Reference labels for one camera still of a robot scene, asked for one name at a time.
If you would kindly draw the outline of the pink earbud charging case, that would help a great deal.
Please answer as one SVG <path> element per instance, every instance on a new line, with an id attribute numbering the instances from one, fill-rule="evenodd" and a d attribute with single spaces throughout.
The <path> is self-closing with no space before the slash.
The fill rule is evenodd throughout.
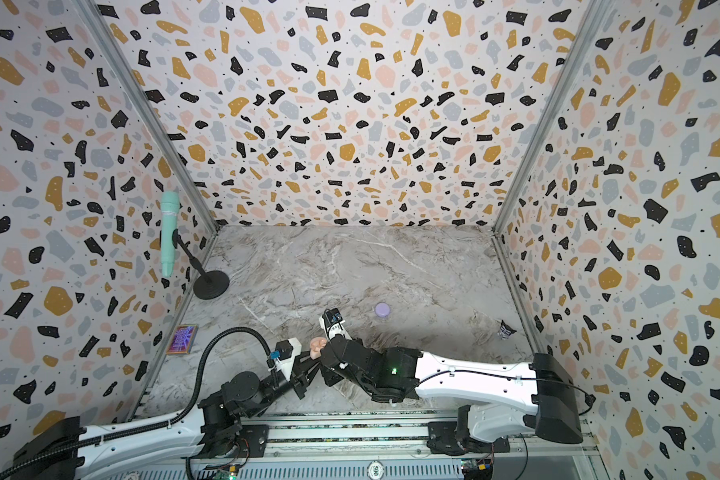
<path id="1" fill-rule="evenodd" d="M 318 359 L 322 354 L 322 350 L 327 346 L 327 344 L 328 340 L 325 337 L 313 338 L 309 344 L 310 358 Z"/>

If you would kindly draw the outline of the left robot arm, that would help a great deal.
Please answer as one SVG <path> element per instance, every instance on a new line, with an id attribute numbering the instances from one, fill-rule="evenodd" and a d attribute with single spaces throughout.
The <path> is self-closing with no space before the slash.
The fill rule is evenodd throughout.
<path id="1" fill-rule="evenodd" d="M 242 421 L 261 415 L 290 391 L 303 397 L 319 370 L 309 352 L 275 360 L 264 380 L 235 375 L 185 414 L 124 424 L 84 426 L 78 416 L 56 422 L 13 457 L 6 479 L 106 479 L 139 465 L 179 457 L 214 458 L 242 444 Z"/>

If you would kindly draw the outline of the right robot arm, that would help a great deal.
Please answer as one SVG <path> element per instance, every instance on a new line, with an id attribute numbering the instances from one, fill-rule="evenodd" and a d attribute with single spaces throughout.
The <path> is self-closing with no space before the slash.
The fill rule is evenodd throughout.
<path id="1" fill-rule="evenodd" d="M 530 362 L 477 363 L 403 347 L 379 352 L 336 335 L 320 348 L 318 360 L 376 403 L 464 400 L 456 425 L 462 447 L 468 440 L 491 443 L 530 432 L 559 444 L 583 442 L 577 387 L 562 365 L 545 353 L 534 354 Z"/>

